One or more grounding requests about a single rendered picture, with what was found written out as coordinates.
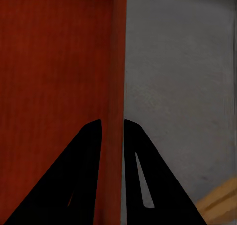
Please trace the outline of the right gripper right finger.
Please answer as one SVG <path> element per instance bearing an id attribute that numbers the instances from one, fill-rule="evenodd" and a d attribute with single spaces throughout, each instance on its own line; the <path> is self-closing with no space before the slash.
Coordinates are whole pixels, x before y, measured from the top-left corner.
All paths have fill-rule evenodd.
<path id="1" fill-rule="evenodd" d="M 143 128 L 124 120 L 127 225 L 207 225 Z M 137 153 L 155 208 L 143 205 Z"/>

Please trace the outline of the storage box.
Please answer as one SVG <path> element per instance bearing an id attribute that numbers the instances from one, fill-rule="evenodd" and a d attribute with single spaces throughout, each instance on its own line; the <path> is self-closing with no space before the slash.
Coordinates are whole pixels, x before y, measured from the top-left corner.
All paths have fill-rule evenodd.
<path id="1" fill-rule="evenodd" d="M 100 119 L 93 225 L 121 225 L 127 0 L 0 0 L 0 225 Z"/>

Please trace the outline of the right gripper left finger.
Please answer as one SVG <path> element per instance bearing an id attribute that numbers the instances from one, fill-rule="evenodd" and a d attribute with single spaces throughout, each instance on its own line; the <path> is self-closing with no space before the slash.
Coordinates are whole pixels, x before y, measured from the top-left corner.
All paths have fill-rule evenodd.
<path id="1" fill-rule="evenodd" d="M 101 141 L 84 125 L 3 225 L 93 225 Z"/>

